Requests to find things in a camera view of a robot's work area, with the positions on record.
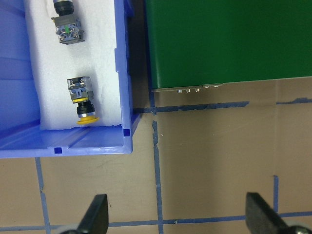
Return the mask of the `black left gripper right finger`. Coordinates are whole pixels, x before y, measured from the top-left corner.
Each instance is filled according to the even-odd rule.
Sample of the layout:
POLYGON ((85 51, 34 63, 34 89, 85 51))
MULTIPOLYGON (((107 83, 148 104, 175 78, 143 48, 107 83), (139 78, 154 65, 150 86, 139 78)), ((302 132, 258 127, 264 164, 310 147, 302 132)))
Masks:
POLYGON ((252 234, 310 234, 302 225, 287 224, 259 193, 247 192, 245 202, 246 226, 252 234))

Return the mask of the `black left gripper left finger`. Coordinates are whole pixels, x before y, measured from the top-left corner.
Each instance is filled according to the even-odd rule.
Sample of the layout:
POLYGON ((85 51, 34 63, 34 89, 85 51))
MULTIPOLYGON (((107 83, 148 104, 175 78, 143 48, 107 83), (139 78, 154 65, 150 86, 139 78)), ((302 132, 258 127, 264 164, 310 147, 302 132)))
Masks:
POLYGON ((95 195, 78 225, 79 234, 106 234, 109 227, 107 194, 95 195))

